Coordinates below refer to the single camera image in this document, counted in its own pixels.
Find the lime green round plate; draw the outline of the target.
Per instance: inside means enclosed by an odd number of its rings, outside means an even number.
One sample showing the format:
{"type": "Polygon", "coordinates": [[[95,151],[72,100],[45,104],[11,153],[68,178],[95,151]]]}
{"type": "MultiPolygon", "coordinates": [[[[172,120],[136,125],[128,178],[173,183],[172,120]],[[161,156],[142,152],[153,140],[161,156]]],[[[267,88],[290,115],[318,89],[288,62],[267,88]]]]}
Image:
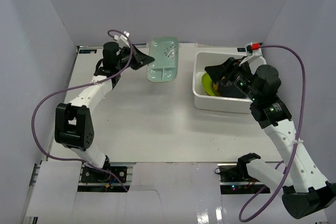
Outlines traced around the lime green round plate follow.
{"type": "Polygon", "coordinates": [[[217,93],[216,93],[216,91],[214,90],[214,87],[213,87],[213,82],[212,82],[210,76],[207,73],[204,73],[202,75],[201,84],[202,84],[202,87],[204,88],[205,93],[208,96],[212,96],[212,97],[217,96],[217,93]]]}

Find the yellow patterned plate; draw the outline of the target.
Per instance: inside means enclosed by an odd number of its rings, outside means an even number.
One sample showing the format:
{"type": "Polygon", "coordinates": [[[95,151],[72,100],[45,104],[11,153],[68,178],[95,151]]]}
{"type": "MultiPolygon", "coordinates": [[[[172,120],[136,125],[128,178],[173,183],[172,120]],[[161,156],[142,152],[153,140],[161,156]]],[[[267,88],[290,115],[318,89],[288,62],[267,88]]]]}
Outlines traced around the yellow patterned plate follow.
{"type": "Polygon", "coordinates": [[[226,89],[226,84],[224,83],[225,78],[222,77],[221,80],[218,82],[214,83],[212,82],[213,86],[213,91],[215,92],[216,96],[218,97],[224,97],[225,96],[225,89],[226,89]]]}

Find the pale blue rectangular divided plate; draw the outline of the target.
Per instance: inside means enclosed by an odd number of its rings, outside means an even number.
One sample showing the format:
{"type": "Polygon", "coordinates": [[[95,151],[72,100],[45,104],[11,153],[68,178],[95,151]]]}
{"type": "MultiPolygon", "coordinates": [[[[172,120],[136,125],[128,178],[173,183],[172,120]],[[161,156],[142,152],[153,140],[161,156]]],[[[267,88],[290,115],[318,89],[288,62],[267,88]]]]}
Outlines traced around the pale blue rectangular divided plate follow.
{"type": "Polygon", "coordinates": [[[150,82],[170,82],[176,78],[179,64],[179,40],[177,37],[153,39],[149,47],[149,56],[154,58],[147,68],[147,79],[150,82]]]}

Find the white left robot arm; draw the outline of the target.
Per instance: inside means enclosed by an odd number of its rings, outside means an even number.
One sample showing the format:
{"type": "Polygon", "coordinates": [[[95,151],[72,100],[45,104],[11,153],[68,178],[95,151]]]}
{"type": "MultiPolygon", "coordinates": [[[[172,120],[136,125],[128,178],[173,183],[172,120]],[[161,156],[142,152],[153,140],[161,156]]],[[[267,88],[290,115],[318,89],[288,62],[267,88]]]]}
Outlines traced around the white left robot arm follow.
{"type": "Polygon", "coordinates": [[[95,136],[91,112],[106,94],[117,85],[123,69],[138,70],[154,62],[134,45],[120,46],[116,42],[103,45],[102,59],[95,67],[90,86],[69,103],[56,107],[55,141],[75,152],[84,163],[93,165],[93,176],[101,182],[110,178],[108,157],[93,144],[95,136]]]}

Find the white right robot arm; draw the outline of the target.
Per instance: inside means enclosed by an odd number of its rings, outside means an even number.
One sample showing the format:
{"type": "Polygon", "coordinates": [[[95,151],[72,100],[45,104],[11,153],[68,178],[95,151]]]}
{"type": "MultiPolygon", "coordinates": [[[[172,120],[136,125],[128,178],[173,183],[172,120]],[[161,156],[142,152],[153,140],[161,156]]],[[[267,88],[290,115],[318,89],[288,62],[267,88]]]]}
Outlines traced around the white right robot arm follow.
{"type": "Polygon", "coordinates": [[[281,196],[285,209],[295,219],[333,204],[335,184],[330,183],[315,165],[299,138],[289,110],[277,95],[281,85],[278,70],[260,65],[252,72],[244,59],[235,58],[204,70],[215,86],[230,82],[252,101],[253,118],[272,140],[286,165],[281,173],[259,155],[249,153],[237,160],[238,177],[245,182],[255,178],[281,196]]]}

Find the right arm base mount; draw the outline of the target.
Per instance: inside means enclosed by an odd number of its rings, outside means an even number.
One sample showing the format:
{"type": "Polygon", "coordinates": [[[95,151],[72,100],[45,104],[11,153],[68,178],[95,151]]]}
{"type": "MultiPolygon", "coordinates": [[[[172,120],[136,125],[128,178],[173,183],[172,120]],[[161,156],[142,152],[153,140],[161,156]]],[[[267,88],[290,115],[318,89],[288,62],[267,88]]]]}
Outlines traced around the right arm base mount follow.
{"type": "Polygon", "coordinates": [[[218,166],[214,173],[219,176],[222,195],[253,195],[264,186],[255,178],[243,178],[236,165],[218,166]]]}

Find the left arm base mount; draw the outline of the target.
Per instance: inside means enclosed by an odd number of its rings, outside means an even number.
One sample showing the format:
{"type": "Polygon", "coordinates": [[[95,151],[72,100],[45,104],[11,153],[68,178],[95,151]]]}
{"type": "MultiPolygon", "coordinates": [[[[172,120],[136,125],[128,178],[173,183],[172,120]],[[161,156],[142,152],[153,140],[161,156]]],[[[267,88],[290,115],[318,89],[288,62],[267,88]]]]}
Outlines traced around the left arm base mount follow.
{"type": "MultiPolygon", "coordinates": [[[[130,167],[110,165],[108,170],[129,190],[131,183],[130,167]]],[[[126,190],[114,176],[84,165],[81,169],[77,191],[83,193],[126,193],[126,190]]]]}

